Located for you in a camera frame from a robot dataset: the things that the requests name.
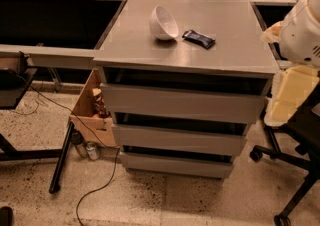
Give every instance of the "white bowl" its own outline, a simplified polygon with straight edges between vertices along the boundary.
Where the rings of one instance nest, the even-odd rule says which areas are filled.
[[[149,18],[150,32],[160,40],[171,40],[179,35],[173,16],[163,6],[156,6]]]

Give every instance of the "cardboard box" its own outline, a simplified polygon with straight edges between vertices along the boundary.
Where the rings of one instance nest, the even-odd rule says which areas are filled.
[[[92,89],[100,88],[100,84],[99,72],[93,69],[72,110],[73,113],[70,114],[70,120],[86,141],[99,146],[116,146],[111,130],[112,118],[92,118],[95,114]]]

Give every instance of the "black shoe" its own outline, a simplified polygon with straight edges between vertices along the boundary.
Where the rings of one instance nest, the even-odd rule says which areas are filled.
[[[13,218],[13,211],[11,207],[4,206],[0,208],[0,225],[11,226]]]

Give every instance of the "concrete floor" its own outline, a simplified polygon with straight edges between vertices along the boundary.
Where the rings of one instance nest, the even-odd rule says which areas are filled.
[[[34,83],[40,89],[41,83]],[[59,93],[52,85],[42,92],[72,109],[81,86],[66,86]],[[19,150],[60,148],[70,112],[44,98],[37,111],[22,116],[0,111],[0,131]],[[15,112],[37,107],[38,94],[29,91]],[[292,153],[295,142],[279,135],[284,151]],[[83,225],[218,225],[267,226],[302,183],[306,172],[281,161],[249,158],[253,145],[268,145],[261,123],[252,126],[248,142],[234,162],[230,178],[217,179],[129,171],[117,163],[113,181],[88,195],[79,207]],[[14,226],[80,225],[76,207],[87,192],[105,185],[114,168],[114,149],[101,149],[97,161],[80,159],[69,149],[60,181],[61,190],[51,195],[49,186],[56,159],[0,163],[0,207],[14,211]],[[292,225],[320,225],[320,185],[313,187],[290,215]]]

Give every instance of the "black chair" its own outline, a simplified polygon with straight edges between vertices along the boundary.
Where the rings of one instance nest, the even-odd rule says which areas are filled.
[[[320,117],[311,111],[319,102],[320,88],[318,86],[287,124],[278,129],[265,126],[265,131],[273,146],[272,149],[256,145],[250,152],[250,157],[256,162],[262,158],[263,154],[267,154],[271,159],[280,159],[308,171],[303,184],[287,206],[274,217],[277,226],[290,225],[289,214],[320,178]],[[296,140],[299,145],[295,150],[300,155],[308,155],[309,160],[282,153],[275,137],[275,131],[278,130]]]

